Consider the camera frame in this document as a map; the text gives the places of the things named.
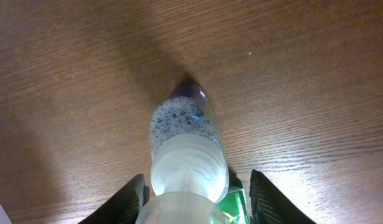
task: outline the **wooden table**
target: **wooden table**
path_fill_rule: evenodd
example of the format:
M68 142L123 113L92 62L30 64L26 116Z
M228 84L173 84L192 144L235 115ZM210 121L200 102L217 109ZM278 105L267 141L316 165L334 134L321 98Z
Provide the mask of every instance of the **wooden table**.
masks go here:
M383 223L383 1L0 1L0 201L78 222L138 173L190 74L229 165L317 223Z

